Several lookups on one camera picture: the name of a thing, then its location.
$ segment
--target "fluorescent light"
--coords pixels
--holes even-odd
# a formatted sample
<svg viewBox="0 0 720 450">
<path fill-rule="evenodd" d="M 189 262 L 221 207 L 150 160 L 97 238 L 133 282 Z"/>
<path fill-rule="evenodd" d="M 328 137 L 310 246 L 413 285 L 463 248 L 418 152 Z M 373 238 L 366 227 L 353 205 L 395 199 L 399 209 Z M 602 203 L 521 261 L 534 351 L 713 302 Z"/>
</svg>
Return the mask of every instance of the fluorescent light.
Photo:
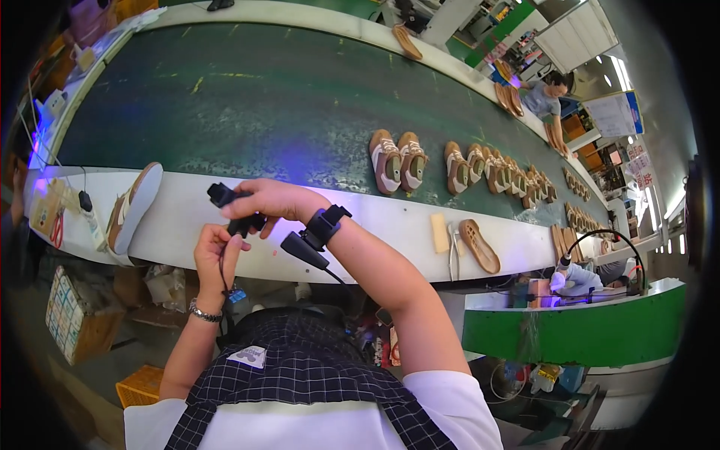
<svg viewBox="0 0 720 450">
<path fill-rule="evenodd" d="M 613 62 L 613 67 L 615 68 L 615 73 L 618 76 L 618 80 L 620 80 L 620 88 L 623 91 L 628 90 L 627 84 L 625 84 L 625 78 L 623 77 L 623 71 L 620 68 L 620 63 L 618 62 L 618 58 L 615 58 L 614 56 L 610 57 L 610 60 Z"/>
<path fill-rule="evenodd" d="M 650 195 L 650 188 L 645 188 L 645 198 L 647 198 L 647 209 L 650 210 L 650 221 L 652 222 L 652 231 L 657 231 L 657 218 L 655 217 L 655 206 Z"/>
<path fill-rule="evenodd" d="M 628 77 L 628 71 L 625 69 L 625 61 L 618 59 L 618 63 L 620 64 L 620 71 L 623 73 L 623 78 L 625 79 L 625 84 L 628 86 L 628 89 L 631 89 L 630 77 Z"/>
<path fill-rule="evenodd" d="M 685 191 L 680 190 L 677 195 L 675 195 L 675 198 L 672 199 L 672 202 L 667 206 L 667 211 L 665 213 L 664 219 L 667 220 L 673 211 L 675 211 L 675 208 L 678 207 L 680 202 L 685 199 Z"/>
</svg>

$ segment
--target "white sleeve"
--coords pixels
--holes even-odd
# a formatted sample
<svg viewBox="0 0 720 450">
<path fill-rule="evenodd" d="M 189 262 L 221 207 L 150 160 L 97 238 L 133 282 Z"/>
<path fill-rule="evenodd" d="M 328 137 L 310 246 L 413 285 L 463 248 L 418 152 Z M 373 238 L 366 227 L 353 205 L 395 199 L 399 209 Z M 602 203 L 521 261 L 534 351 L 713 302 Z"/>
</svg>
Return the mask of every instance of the white sleeve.
<svg viewBox="0 0 720 450">
<path fill-rule="evenodd" d="M 185 400 L 169 398 L 147 406 L 128 406 L 125 417 L 127 450 L 164 449 L 187 405 Z"/>
<path fill-rule="evenodd" d="M 474 377 L 432 370 L 409 374 L 402 383 L 459 450 L 503 447 L 498 424 Z"/>
</svg>

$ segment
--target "green conveyor belt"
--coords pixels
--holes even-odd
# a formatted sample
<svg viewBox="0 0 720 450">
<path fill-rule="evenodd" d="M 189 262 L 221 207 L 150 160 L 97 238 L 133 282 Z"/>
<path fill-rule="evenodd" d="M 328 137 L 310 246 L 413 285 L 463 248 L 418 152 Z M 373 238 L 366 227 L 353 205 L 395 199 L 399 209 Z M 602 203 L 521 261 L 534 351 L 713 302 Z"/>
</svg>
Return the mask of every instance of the green conveyor belt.
<svg viewBox="0 0 720 450">
<path fill-rule="evenodd" d="M 539 225 L 566 225 L 564 202 L 607 219 L 599 199 L 565 186 L 573 169 L 483 96 L 419 63 L 322 32 L 266 24 L 194 24 L 132 37 L 78 109 L 66 165 L 253 178 L 381 195 L 368 142 L 413 131 L 430 157 L 420 189 L 394 197 Z M 524 210 L 485 182 L 453 197 L 443 149 L 494 146 L 554 182 L 559 201 Z"/>
</svg>

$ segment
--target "workbench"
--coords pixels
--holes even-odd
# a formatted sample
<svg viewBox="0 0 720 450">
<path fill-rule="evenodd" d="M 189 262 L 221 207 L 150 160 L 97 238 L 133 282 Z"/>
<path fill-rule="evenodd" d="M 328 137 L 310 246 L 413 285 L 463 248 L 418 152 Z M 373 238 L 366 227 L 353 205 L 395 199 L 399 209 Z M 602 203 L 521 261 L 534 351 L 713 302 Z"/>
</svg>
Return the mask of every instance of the workbench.
<svg viewBox="0 0 720 450">
<path fill-rule="evenodd" d="M 129 254 L 190 269 L 199 231 L 194 228 L 222 222 L 205 191 L 223 180 L 234 185 L 266 176 L 319 189 L 351 206 L 365 228 L 431 281 L 449 279 L 447 255 L 432 251 L 428 216 L 434 212 L 478 221 L 503 262 L 501 274 L 554 264 L 546 227 L 566 226 L 565 202 L 607 220 L 594 184 L 588 183 L 589 202 L 566 187 L 563 166 L 586 182 L 589 175 L 577 160 L 547 145 L 537 117 L 511 117 L 495 104 L 492 82 L 450 55 L 413 38 L 423 60 L 409 61 L 388 28 L 312 6 L 252 1 L 209 14 L 199 5 L 170 7 L 114 50 L 112 62 L 84 87 L 82 102 L 66 119 L 58 154 L 65 167 L 33 174 L 26 191 L 33 189 L 32 180 L 69 174 L 73 185 L 86 183 L 94 203 L 101 199 L 99 208 L 108 217 L 115 196 L 147 163 L 158 161 L 166 171 L 161 190 Z M 396 138 L 405 131 L 420 138 L 430 161 L 422 186 L 411 195 L 398 191 L 388 199 L 378 192 L 367 148 L 377 128 Z M 518 199 L 492 195 L 484 181 L 453 197 L 443 158 L 448 140 L 463 149 L 471 143 L 498 148 L 525 168 L 534 164 L 554 183 L 559 200 L 524 210 Z M 87 177 L 70 166 L 84 166 Z M 65 223 L 72 228 L 72 219 Z M 81 224 L 66 230 L 69 253 L 117 263 L 107 254 L 91 254 L 82 234 Z M 276 252 L 268 246 L 270 254 Z M 259 253 L 257 247 L 253 243 L 251 253 Z M 331 282 L 293 259 L 278 271 L 275 256 L 251 259 L 250 273 L 243 275 Z M 471 256 L 465 259 L 462 279 L 489 276 Z M 274 265 L 273 273 L 257 269 L 264 262 Z M 351 282 L 343 272 L 341 278 Z"/>
</svg>

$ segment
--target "white glove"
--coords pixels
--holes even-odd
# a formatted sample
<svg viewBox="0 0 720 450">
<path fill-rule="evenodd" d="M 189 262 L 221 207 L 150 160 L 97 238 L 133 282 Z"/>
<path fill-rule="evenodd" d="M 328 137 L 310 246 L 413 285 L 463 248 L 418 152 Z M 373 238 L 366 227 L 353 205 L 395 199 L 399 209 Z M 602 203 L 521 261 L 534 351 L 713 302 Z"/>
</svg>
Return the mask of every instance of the white glove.
<svg viewBox="0 0 720 450">
<path fill-rule="evenodd" d="M 550 290 L 557 291 L 563 287 L 565 287 L 565 275 L 560 272 L 552 274 L 552 278 L 550 279 Z"/>
</svg>

